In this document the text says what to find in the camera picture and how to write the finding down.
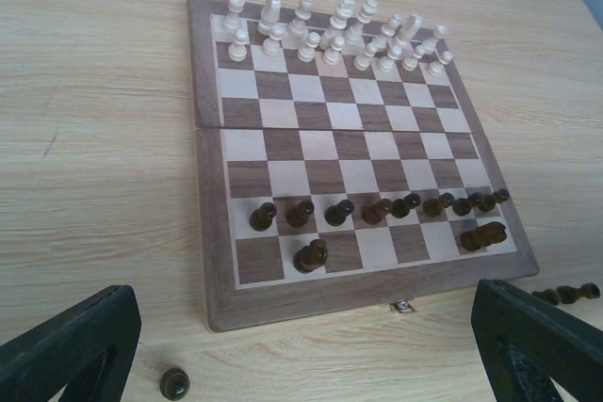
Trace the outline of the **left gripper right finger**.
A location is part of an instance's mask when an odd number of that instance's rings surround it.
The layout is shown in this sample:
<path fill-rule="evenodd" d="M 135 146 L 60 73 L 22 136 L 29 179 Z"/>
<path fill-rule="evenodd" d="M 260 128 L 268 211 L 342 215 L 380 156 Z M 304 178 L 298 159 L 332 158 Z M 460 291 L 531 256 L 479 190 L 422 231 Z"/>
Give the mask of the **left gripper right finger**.
<path fill-rule="evenodd" d="M 602 399 L 602 331 L 502 280 L 481 280 L 471 327 L 497 401 Z"/>

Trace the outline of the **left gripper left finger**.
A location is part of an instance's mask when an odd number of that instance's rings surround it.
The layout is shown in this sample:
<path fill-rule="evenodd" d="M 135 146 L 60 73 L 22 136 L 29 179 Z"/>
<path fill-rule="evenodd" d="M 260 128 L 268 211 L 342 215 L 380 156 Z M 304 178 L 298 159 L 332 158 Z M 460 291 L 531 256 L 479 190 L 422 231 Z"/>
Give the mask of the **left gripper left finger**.
<path fill-rule="evenodd" d="M 140 330 L 134 289 L 110 285 L 1 346 L 1 399 L 119 401 Z"/>

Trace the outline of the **dark pawn table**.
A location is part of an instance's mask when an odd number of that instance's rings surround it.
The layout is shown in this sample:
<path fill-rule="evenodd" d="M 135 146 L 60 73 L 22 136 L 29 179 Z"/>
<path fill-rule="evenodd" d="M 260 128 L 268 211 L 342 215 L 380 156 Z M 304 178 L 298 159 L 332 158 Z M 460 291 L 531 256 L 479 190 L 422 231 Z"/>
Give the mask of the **dark pawn table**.
<path fill-rule="evenodd" d="M 190 380 L 184 369 L 173 367 L 167 370 L 159 380 L 161 394 L 170 401 L 183 399 L 190 388 Z"/>
<path fill-rule="evenodd" d="M 531 294 L 553 306 L 558 306 L 561 303 L 558 293 L 553 289 L 546 289 L 544 291 L 533 291 Z"/>
<path fill-rule="evenodd" d="M 261 204 L 257 209 L 255 209 L 250 215 L 249 223 L 250 226 L 258 232 L 263 232 L 267 230 L 277 214 L 276 205 L 267 201 Z"/>
<path fill-rule="evenodd" d="M 422 209 L 427 217 L 438 217 L 445 209 L 450 207 L 455 202 L 455 197 L 445 192 L 436 198 L 431 198 L 423 201 Z"/>
<path fill-rule="evenodd" d="M 404 198 L 392 202 L 391 215 L 394 218 L 407 217 L 412 210 L 421 204 L 421 197 L 417 193 L 410 193 Z"/>
<path fill-rule="evenodd" d="M 339 201 L 337 204 L 331 205 L 325 212 L 324 217 L 326 222 L 333 226 L 338 227 L 342 225 L 347 217 L 354 211 L 354 204 L 348 199 Z"/>
<path fill-rule="evenodd" d="M 371 226 L 378 225 L 392 211 L 393 203 L 389 199 L 380 199 L 379 201 L 367 205 L 362 209 L 361 216 L 363 221 Z"/>

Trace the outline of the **dark piece front table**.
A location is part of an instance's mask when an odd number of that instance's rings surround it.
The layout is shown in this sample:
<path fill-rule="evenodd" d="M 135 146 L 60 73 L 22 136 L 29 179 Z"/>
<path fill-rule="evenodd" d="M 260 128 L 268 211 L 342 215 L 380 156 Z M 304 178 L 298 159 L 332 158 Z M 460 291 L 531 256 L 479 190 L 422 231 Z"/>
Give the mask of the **dark piece front table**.
<path fill-rule="evenodd" d="M 325 266 L 327 259 L 326 242 L 322 239 L 314 239 L 295 253 L 293 265 L 301 273 L 311 273 Z"/>
<path fill-rule="evenodd" d="M 574 304 L 581 298 L 601 298 L 600 289 L 593 282 L 587 282 L 580 287 L 561 285 L 557 288 L 557 294 L 562 304 Z"/>

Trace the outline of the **dark piece table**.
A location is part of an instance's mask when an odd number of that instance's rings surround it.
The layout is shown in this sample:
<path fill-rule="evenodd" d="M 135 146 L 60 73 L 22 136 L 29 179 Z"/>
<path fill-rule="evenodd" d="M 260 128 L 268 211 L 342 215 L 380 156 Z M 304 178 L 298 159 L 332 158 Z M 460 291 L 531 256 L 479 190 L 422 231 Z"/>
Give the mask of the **dark piece table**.
<path fill-rule="evenodd" d="M 295 253 L 293 265 L 301 273 L 311 273 L 325 266 L 327 259 L 326 242 L 322 239 L 314 239 Z"/>
<path fill-rule="evenodd" d="M 463 232 L 460 236 L 461 246 L 467 251 L 477 251 L 491 245 L 499 244 L 507 239 L 506 226 L 492 221 L 473 230 Z"/>
<path fill-rule="evenodd" d="M 600 289 L 593 282 L 587 282 L 580 287 L 561 285 L 557 288 L 557 294 L 562 304 L 574 304 L 581 298 L 601 298 Z"/>

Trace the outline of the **dark piece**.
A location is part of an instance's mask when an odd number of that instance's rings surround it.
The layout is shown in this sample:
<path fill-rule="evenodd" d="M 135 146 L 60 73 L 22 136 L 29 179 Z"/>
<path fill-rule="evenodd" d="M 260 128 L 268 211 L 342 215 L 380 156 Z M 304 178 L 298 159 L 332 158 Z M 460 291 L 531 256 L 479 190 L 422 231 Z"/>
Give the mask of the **dark piece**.
<path fill-rule="evenodd" d="M 458 198 L 452 204 L 452 211 L 459 217 L 468 215 L 473 208 L 482 203 L 483 194 L 474 192 L 466 198 Z"/>
<path fill-rule="evenodd" d="M 501 188 L 495 190 L 491 194 L 481 194 L 477 208 L 482 212 L 490 212 L 494 210 L 498 204 L 502 204 L 510 198 L 510 193 L 507 189 Z"/>
<path fill-rule="evenodd" d="M 289 226 L 299 229 L 307 224 L 314 211 L 315 205 L 311 200 L 302 200 L 287 211 L 285 219 Z"/>

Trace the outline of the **white pawn front row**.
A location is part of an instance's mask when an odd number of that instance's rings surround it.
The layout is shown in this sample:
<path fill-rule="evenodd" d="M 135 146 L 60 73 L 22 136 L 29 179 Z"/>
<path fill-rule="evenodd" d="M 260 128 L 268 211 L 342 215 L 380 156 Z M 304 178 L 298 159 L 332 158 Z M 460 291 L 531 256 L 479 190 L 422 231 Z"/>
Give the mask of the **white pawn front row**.
<path fill-rule="evenodd" d="M 387 53 L 382 56 L 377 62 L 377 69 L 380 72 L 391 72 L 395 66 L 397 60 L 401 57 L 403 49 L 401 46 L 391 46 Z"/>

